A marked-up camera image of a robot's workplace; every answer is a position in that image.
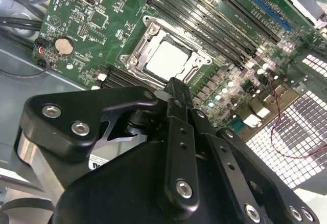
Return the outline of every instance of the ventilation grille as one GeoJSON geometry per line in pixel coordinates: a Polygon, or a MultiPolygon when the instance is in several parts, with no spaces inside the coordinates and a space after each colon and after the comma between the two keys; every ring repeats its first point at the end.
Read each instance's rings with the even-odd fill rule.
{"type": "Polygon", "coordinates": [[[323,62],[319,58],[309,54],[304,60],[302,60],[302,62],[324,77],[327,77],[327,63],[323,62]]]}
{"type": "MultiPolygon", "coordinates": [[[[271,146],[270,133],[277,118],[260,130],[247,145],[290,187],[295,188],[327,167],[327,149],[307,159],[290,159],[271,146]]],[[[273,134],[283,154],[306,156],[327,144],[327,105],[308,91],[283,114],[273,134]]]]}

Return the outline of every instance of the cpu socket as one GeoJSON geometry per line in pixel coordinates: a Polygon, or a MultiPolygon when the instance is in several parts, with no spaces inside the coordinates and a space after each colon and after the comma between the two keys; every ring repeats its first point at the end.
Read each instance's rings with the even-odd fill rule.
{"type": "Polygon", "coordinates": [[[147,29],[132,54],[120,56],[135,77],[162,88],[171,77],[188,83],[201,66],[212,63],[200,46],[166,21],[144,16],[143,22],[147,29]]]}

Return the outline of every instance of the screw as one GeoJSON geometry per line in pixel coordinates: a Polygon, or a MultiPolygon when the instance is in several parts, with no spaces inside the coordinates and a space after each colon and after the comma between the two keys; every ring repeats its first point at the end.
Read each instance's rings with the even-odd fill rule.
{"type": "Polygon", "coordinates": [[[185,181],[178,181],[176,183],[176,190],[184,198],[190,198],[192,196],[192,188],[185,181]]]}
{"type": "Polygon", "coordinates": [[[157,34],[158,29],[157,29],[156,26],[151,26],[150,29],[149,29],[149,32],[150,32],[151,35],[155,35],[155,34],[157,34]]]}
{"type": "Polygon", "coordinates": [[[233,138],[233,134],[229,130],[226,130],[225,133],[228,135],[228,137],[233,138]]]}
{"type": "Polygon", "coordinates": [[[183,107],[182,103],[180,103],[179,100],[175,99],[174,102],[175,102],[175,104],[178,105],[179,107],[183,107]]]}
{"type": "Polygon", "coordinates": [[[78,136],[86,136],[90,133],[90,128],[86,123],[75,122],[72,124],[72,132],[78,136]]]}
{"type": "Polygon", "coordinates": [[[132,58],[130,61],[131,65],[136,65],[137,64],[137,59],[132,58]]]}
{"type": "Polygon", "coordinates": [[[260,222],[260,216],[258,211],[252,205],[245,205],[245,212],[247,216],[255,223],[260,222]]]}
{"type": "Polygon", "coordinates": [[[295,217],[295,219],[297,219],[298,221],[302,221],[302,216],[293,206],[290,206],[290,211],[292,215],[295,217]]]}
{"type": "Polygon", "coordinates": [[[66,65],[66,68],[67,68],[68,70],[71,70],[72,68],[74,68],[74,66],[73,66],[73,64],[68,63],[68,64],[66,65]]]}
{"type": "Polygon", "coordinates": [[[61,109],[54,105],[46,105],[42,108],[42,114],[48,118],[57,118],[61,115],[61,109]]]}
{"type": "Polygon", "coordinates": [[[198,114],[200,117],[204,118],[204,113],[203,113],[202,111],[198,110],[198,111],[197,111],[197,114],[198,114]]]}
{"type": "Polygon", "coordinates": [[[153,99],[153,96],[149,91],[144,91],[143,94],[145,95],[145,97],[147,97],[149,99],[153,99]]]}
{"type": "Polygon", "coordinates": [[[313,216],[310,214],[309,211],[307,211],[305,208],[302,208],[302,212],[306,216],[307,219],[309,219],[312,222],[314,221],[313,216]]]}

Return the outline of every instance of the motherboard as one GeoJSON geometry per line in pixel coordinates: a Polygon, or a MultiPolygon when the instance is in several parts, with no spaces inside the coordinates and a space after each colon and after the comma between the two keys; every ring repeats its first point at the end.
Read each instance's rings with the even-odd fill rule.
{"type": "Polygon", "coordinates": [[[89,89],[171,77],[216,128],[260,127],[305,49],[327,50],[324,0],[52,0],[33,60],[89,89]]]}

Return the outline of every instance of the sticker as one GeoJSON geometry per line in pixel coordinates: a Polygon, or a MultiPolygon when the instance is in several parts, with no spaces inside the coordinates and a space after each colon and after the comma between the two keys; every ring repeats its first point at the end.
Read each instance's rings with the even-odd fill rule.
{"type": "Polygon", "coordinates": [[[88,161],[88,167],[90,168],[90,170],[94,170],[104,165],[107,162],[109,162],[109,160],[103,159],[99,156],[91,155],[88,161]]]}

